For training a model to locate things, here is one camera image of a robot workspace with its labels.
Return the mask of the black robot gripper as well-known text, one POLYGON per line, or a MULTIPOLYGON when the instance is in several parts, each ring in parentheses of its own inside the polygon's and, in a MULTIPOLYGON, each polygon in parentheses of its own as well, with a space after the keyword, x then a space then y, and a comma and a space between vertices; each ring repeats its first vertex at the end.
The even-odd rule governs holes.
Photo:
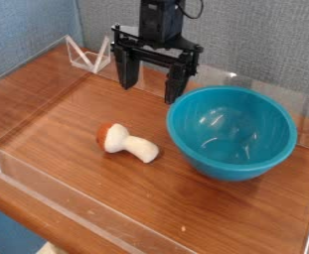
POLYGON ((116 24, 113 52, 121 86, 129 89, 138 81, 140 62, 169 67, 165 82, 165 103, 183 95, 191 78, 189 68, 199 65, 204 48, 184 38, 184 18, 200 19, 188 13, 187 0, 141 0, 137 27, 116 24))

